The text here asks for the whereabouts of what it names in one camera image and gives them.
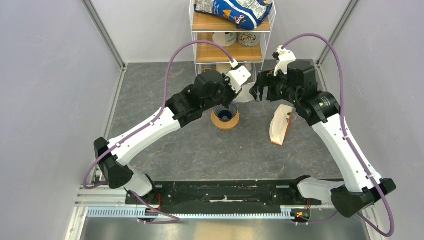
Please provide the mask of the white paper coffee filter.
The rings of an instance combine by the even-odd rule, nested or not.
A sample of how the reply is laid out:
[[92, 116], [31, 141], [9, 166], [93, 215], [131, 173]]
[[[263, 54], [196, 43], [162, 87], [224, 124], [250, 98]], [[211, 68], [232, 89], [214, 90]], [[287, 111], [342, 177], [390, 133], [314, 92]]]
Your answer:
[[253, 82], [247, 83], [242, 86], [242, 91], [239, 95], [233, 100], [234, 103], [248, 103], [254, 101], [255, 98], [250, 94], [250, 90], [255, 84]]

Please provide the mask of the blue ribbed coffee dripper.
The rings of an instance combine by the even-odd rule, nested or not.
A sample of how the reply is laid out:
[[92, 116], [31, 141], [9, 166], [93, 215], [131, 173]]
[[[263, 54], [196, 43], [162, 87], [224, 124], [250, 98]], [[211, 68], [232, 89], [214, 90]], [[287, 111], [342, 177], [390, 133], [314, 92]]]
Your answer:
[[213, 108], [213, 112], [221, 122], [229, 122], [237, 115], [238, 107], [234, 102], [232, 102], [228, 107], [223, 105], [215, 106]]

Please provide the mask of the round wooden dripper stand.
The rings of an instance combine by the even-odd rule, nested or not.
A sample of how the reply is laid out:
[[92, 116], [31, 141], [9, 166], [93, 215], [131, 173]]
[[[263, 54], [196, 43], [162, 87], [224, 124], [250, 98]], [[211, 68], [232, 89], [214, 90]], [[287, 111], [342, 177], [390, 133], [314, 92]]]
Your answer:
[[237, 113], [235, 115], [234, 118], [232, 118], [230, 121], [224, 122], [221, 121], [216, 115], [215, 113], [211, 113], [211, 121], [212, 123], [219, 129], [222, 131], [228, 131], [231, 130], [233, 128], [235, 128], [237, 126], [237, 124], [240, 121], [240, 114]]

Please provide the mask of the white wire wooden shelf rack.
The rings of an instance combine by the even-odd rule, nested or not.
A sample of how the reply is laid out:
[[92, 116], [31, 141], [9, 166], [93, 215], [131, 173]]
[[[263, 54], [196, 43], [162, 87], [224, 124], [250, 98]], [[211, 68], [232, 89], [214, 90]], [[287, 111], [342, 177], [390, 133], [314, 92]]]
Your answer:
[[[267, 3], [273, 7], [264, 22], [253, 31], [245, 31], [237, 29], [236, 25], [228, 20], [195, 12], [197, 1], [190, 1], [191, 39], [215, 42], [225, 48], [239, 64], [250, 71], [248, 87], [254, 85], [258, 71], [264, 66], [276, 18], [275, 2], [268, 0]], [[193, 56], [197, 74], [208, 69], [225, 74], [231, 70], [227, 55], [212, 45], [194, 45]]]

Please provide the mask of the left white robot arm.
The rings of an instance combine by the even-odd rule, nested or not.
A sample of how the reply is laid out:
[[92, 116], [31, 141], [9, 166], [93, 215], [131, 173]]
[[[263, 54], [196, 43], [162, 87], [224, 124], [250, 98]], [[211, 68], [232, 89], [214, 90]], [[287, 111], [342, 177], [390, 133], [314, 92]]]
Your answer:
[[205, 70], [193, 84], [168, 99], [164, 108], [133, 129], [110, 140], [96, 139], [93, 145], [104, 184], [111, 189], [126, 188], [144, 204], [152, 204], [157, 198], [152, 180], [145, 174], [134, 173], [129, 163], [160, 138], [200, 119], [205, 111], [216, 106], [228, 108], [250, 77], [241, 68], [227, 74]]

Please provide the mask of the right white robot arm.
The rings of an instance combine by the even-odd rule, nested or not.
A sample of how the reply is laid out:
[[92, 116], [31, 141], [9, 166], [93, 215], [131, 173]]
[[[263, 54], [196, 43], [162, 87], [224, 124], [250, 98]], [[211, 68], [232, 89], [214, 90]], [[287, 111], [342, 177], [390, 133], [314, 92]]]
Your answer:
[[383, 178], [360, 151], [346, 124], [341, 124], [341, 107], [336, 98], [319, 89], [316, 69], [309, 61], [296, 60], [282, 70], [264, 70], [257, 74], [249, 91], [259, 101], [267, 88], [267, 101], [284, 100], [293, 104], [297, 114], [312, 127], [335, 160], [342, 181], [298, 178], [288, 191], [289, 200], [300, 205], [307, 199], [331, 203], [344, 217], [350, 218], [392, 193], [391, 178]]

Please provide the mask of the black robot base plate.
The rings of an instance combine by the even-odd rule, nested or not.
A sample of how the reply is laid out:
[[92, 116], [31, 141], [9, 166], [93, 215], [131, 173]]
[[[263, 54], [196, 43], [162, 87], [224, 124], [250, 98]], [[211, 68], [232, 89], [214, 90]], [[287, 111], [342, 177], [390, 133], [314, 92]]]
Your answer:
[[302, 197], [299, 179], [155, 181], [143, 200], [167, 214], [278, 214], [281, 206], [321, 205]]

